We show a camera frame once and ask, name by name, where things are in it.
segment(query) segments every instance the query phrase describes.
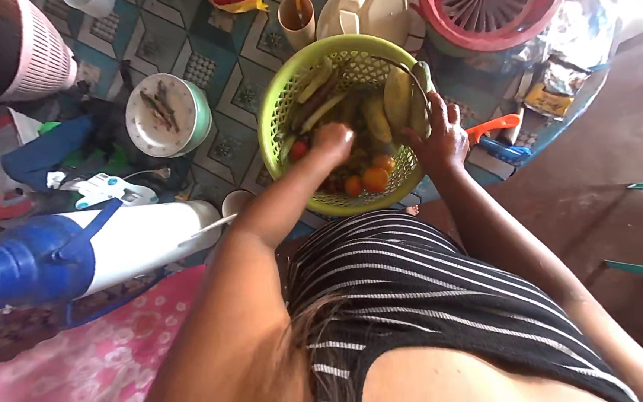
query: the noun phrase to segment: green plastic basket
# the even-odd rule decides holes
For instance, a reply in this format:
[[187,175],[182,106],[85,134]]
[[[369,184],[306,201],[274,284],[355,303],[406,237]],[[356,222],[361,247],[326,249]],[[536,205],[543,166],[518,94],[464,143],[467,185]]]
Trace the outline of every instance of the green plastic basket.
[[[329,56],[336,67],[351,58],[343,80],[335,92],[346,91],[355,86],[380,87],[388,75],[388,63],[371,59],[382,56],[413,66],[416,60],[395,44],[367,35],[338,35],[314,42],[289,59],[269,84],[259,111],[259,147],[264,164],[273,179],[281,178],[284,170],[279,159],[282,138],[288,130],[291,117],[299,104],[297,93],[303,89],[300,79],[322,57]],[[383,192],[363,192],[361,196],[331,195],[316,192],[307,207],[317,213],[330,216],[349,216],[390,207],[406,197],[423,178],[423,171],[410,148],[401,147],[396,159],[396,169],[390,174],[388,186]]]

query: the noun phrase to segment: pink cloth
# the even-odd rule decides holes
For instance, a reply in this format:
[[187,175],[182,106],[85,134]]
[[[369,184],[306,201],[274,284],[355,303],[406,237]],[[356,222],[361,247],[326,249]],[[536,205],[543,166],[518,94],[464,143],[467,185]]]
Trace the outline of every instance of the pink cloth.
[[0,363],[0,401],[142,402],[190,309],[204,265]]

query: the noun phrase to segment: orange tomato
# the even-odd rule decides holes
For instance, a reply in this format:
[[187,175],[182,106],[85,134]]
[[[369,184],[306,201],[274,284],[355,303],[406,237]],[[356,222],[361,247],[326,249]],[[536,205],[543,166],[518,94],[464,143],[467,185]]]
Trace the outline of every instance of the orange tomato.
[[372,166],[364,170],[362,183],[368,192],[384,191],[388,185],[388,172],[380,167]]
[[388,173],[394,171],[396,167],[396,160],[388,155],[377,155],[374,157],[374,160],[371,162],[373,166],[386,170]]
[[362,177],[358,175],[349,176],[346,180],[344,180],[344,191],[346,191],[346,194],[352,197],[360,196],[364,191]]

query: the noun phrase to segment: striped top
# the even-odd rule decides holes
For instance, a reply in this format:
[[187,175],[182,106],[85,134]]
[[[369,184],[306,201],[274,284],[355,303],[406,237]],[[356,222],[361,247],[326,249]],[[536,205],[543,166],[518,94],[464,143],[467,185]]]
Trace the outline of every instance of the striped top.
[[467,257],[401,211],[335,220],[301,246],[289,270],[289,313],[331,295],[341,300],[317,313],[307,339],[318,401],[349,383],[361,401],[373,361],[402,346],[466,351],[608,401],[637,401],[540,288]]

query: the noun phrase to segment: hair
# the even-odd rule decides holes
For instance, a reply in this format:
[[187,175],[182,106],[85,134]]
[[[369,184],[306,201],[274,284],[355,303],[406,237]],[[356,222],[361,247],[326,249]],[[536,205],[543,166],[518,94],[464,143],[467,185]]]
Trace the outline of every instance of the hair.
[[[291,361],[294,356],[292,352],[295,350],[305,352],[309,372],[309,386],[315,400],[320,396],[319,387],[321,387],[321,395],[324,396],[324,401],[355,401],[354,388],[350,379],[338,379],[334,376],[322,378],[316,371],[312,370],[317,349],[307,347],[311,343],[319,342],[326,326],[332,321],[332,318],[337,315],[342,302],[343,297],[338,295],[323,296],[291,318],[287,332],[281,338],[280,344],[278,345],[279,350],[282,351],[279,361],[281,364],[279,368],[275,370],[275,373],[272,375],[272,380],[269,382],[268,395],[271,396],[268,399],[269,401],[279,400],[278,390],[281,388],[276,387],[276,384],[288,378],[287,373],[285,373],[282,368],[288,366],[284,363]],[[329,349],[326,349],[325,352],[335,353],[335,351]],[[332,354],[332,360],[340,360],[338,354]]]

